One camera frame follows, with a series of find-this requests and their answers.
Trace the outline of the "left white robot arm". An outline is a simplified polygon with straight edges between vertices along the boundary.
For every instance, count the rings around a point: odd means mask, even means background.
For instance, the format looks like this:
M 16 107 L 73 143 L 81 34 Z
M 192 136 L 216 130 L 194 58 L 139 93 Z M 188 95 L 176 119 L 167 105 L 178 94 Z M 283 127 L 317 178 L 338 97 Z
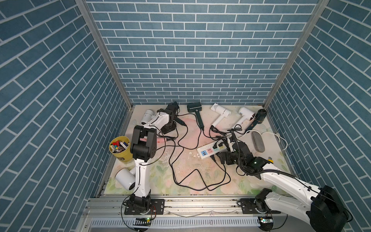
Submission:
M 151 208 L 150 197 L 150 165 L 157 151 L 157 134 L 162 136 L 175 129 L 174 120 L 179 106 L 173 102 L 156 115 L 151 114 L 144 125 L 134 127 L 130 151 L 135 159 L 135 188 L 129 197 L 129 203 L 134 210 L 141 214 Z

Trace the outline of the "dark green dryer angled nozzle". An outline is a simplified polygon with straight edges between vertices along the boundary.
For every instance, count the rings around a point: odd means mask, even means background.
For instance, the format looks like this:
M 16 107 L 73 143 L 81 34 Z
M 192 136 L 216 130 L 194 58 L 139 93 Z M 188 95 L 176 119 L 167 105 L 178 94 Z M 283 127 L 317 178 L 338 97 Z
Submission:
M 179 105 L 177 102 L 171 102 L 168 104 L 166 110 L 170 111 L 168 114 L 169 114 L 169 123 L 173 123 L 173 122 L 177 122 L 179 123 L 180 125 L 182 126 L 186 126 L 185 122 L 182 121 L 179 117 L 178 117 L 178 111 L 180 110 L 179 108 Z

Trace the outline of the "white folding hair dryer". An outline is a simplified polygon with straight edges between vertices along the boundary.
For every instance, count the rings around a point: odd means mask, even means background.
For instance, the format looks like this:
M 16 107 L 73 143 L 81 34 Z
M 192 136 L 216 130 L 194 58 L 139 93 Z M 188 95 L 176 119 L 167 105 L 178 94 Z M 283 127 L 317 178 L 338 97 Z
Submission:
M 213 127 L 216 127 L 218 123 L 221 122 L 222 119 L 224 118 L 229 118 L 231 115 L 231 111 L 226 109 L 225 107 L 215 103 L 214 105 L 211 106 L 211 110 L 214 111 L 215 113 L 219 114 L 219 117 L 212 123 Z

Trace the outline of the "white power strip coloured sockets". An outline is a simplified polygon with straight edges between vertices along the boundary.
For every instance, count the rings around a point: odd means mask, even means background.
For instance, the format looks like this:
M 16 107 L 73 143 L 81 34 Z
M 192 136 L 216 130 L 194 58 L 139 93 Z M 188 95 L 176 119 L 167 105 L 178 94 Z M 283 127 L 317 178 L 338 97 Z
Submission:
M 201 158 L 202 160 L 209 156 L 215 155 L 216 153 L 224 152 L 226 150 L 227 150 L 227 147 L 221 141 L 212 142 L 212 143 L 209 143 L 207 145 L 197 148 L 198 157 Z

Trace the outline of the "yellow cup of pens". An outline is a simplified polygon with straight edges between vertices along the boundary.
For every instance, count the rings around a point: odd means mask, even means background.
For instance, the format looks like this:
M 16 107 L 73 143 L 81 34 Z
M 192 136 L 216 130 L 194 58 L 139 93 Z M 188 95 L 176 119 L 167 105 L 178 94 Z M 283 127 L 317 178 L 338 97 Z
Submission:
M 126 136 L 115 138 L 109 145 L 109 151 L 121 162 L 129 162 L 133 159 L 130 151 L 130 140 Z

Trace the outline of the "dark green dryer right corner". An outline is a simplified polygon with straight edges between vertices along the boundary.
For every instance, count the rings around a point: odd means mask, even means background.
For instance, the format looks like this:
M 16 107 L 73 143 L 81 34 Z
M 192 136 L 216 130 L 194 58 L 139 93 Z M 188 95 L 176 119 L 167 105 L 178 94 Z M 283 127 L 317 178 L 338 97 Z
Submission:
M 265 109 L 258 110 L 258 112 L 254 116 L 253 122 L 246 128 L 245 132 L 253 130 L 253 128 L 258 124 L 262 124 L 267 116 L 267 113 L 268 112 Z

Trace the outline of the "pink hair dryer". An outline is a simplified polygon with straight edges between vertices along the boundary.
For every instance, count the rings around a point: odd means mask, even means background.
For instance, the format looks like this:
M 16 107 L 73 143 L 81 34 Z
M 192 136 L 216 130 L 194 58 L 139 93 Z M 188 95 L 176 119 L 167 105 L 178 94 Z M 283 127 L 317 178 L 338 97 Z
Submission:
M 147 137 L 140 138 L 141 141 L 147 141 Z M 166 138 L 157 137 L 156 142 L 158 144 L 164 144 L 166 142 Z

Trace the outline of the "white hair dryer far left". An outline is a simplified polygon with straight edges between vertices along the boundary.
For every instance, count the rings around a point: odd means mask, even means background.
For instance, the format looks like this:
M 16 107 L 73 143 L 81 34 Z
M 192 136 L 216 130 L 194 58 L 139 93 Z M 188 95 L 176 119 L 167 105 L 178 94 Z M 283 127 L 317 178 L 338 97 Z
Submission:
M 150 123 L 155 118 L 155 113 L 152 110 L 146 110 L 141 120 L 142 125 Z

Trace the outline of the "white glossy hair dryer right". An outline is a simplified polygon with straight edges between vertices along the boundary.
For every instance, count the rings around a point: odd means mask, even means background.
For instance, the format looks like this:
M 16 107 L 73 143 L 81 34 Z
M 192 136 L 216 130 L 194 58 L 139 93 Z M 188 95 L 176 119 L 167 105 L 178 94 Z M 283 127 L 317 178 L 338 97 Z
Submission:
M 254 119 L 256 113 L 247 109 L 246 107 L 241 107 L 238 113 L 241 115 L 241 118 L 234 124 L 233 128 L 235 126 L 242 126 L 243 123 L 248 120 L 251 121 Z

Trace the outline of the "dark green dryer centre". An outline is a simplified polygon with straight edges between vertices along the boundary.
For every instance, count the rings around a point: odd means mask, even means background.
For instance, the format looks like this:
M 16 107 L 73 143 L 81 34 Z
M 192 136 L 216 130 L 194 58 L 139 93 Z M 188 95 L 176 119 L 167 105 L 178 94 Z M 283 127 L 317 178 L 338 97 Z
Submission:
M 189 113 L 195 113 L 198 126 L 202 131 L 204 131 L 204 123 L 200 114 L 200 112 L 202 111 L 201 103 L 200 102 L 189 103 L 187 104 L 187 110 Z

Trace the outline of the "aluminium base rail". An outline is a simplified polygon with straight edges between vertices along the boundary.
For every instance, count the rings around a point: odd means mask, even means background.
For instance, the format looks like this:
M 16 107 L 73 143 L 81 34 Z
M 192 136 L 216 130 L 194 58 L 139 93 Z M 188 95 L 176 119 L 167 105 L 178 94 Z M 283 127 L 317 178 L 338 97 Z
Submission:
M 122 204 L 124 197 L 91 198 L 78 224 L 78 232 L 94 228 L 185 229 L 211 227 L 260 227 L 265 230 L 280 226 L 280 216 L 292 216 L 309 224 L 303 204 L 291 197 L 272 192 L 267 196 L 268 209 L 259 210 L 257 200 L 249 196 L 156 196 L 154 210 L 147 215 L 136 213 Z

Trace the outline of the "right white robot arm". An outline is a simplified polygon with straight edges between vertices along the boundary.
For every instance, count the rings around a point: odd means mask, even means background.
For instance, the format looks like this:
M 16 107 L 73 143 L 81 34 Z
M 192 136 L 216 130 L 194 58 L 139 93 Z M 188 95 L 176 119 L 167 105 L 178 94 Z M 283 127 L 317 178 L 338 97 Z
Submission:
M 279 211 L 308 223 L 316 232 L 340 232 L 353 220 L 332 187 L 309 184 L 282 171 L 271 159 L 255 157 L 244 142 L 239 141 L 231 148 L 216 142 L 212 148 L 216 149 L 222 164 L 235 164 L 247 176 L 268 182 L 289 194 L 283 196 L 264 188 L 254 200 L 259 213 Z

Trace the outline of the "large white dryer front left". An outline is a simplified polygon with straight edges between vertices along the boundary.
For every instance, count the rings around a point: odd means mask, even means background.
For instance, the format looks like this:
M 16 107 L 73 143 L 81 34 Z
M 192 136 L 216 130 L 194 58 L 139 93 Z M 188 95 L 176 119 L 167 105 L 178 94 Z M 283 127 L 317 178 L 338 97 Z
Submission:
M 132 190 L 135 187 L 136 168 L 122 168 L 115 175 L 116 181 L 126 190 Z

